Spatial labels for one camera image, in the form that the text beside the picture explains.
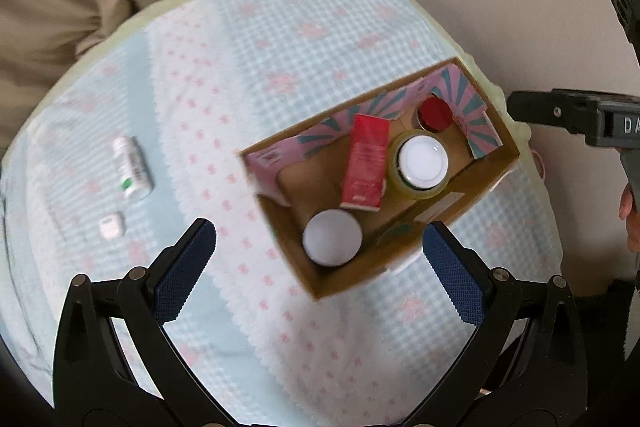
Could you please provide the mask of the person right hand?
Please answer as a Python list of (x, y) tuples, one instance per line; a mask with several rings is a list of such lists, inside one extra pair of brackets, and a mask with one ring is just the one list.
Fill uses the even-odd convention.
[(634, 195), (627, 184), (622, 196), (620, 196), (620, 209), (618, 217), (625, 222), (627, 233), (627, 246), (633, 253), (640, 251), (640, 216), (634, 205)]

